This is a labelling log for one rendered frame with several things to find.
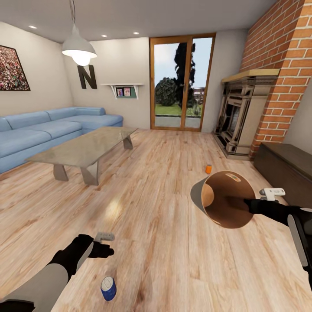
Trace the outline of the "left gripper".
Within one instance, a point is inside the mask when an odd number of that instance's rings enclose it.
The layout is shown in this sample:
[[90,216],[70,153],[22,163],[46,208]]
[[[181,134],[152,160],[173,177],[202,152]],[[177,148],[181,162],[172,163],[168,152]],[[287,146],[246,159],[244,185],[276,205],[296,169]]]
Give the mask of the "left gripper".
[[[93,256],[91,256],[90,258],[107,258],[109,255],[113,255],[114,254],[114,250],[112,248],[110,248],[109,245],[106,244],[102,244],[102,243],[97,243],[97,250],[95,252],[95,254]],[[89,258],[89,257],[88,257]]]

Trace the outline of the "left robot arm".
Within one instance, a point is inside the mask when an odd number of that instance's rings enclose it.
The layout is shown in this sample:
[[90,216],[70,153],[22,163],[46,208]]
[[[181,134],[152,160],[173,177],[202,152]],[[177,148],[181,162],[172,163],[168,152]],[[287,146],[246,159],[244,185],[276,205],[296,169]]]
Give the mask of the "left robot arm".
[[112,233],[99,232],[95,239],[79,234],[36,275],[0,300],[0,312],[51,312],[71,276],[87,258],[107,258],[114,254],[109,245],[102,244],[114,240]]

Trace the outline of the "trash can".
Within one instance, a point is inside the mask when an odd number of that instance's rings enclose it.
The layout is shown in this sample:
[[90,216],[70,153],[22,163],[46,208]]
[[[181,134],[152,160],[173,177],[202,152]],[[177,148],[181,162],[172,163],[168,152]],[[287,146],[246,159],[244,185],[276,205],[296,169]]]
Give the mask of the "trash can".
[[[240,182],[233,177],[239,178]],[[193,203],[215,224],[225,229],[247,225],[254,214],[243,199],[256,199],[251,184],[240,174],[221,170],[195,184],[190,193]]]

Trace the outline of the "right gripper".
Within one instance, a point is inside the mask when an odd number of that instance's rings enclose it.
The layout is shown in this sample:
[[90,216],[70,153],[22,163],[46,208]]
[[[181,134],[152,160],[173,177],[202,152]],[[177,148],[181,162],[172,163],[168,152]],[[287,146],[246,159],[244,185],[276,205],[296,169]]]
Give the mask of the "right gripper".
[[274,215],[272,214],[274,208],[277,205],[281,205],[278,200],[267,201],[267,200],[260,200],[260,199],[249,199],[249,200],[243,199],[243,202],[249,206],[250,213],[262,214],[273,220],[275,220]]

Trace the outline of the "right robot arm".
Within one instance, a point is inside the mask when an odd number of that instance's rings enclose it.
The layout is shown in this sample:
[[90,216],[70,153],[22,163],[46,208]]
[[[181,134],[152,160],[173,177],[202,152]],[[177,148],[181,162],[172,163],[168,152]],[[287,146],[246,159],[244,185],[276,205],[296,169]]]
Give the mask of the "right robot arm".
[[259,191],[260,199],[243,199],[252,214],[262,214],[289,227],[296,250],[305,271],[309,274],[312,290],[312,209],[299,206],[285,206],[274,196],[283,196],[282,188],[264,188]]

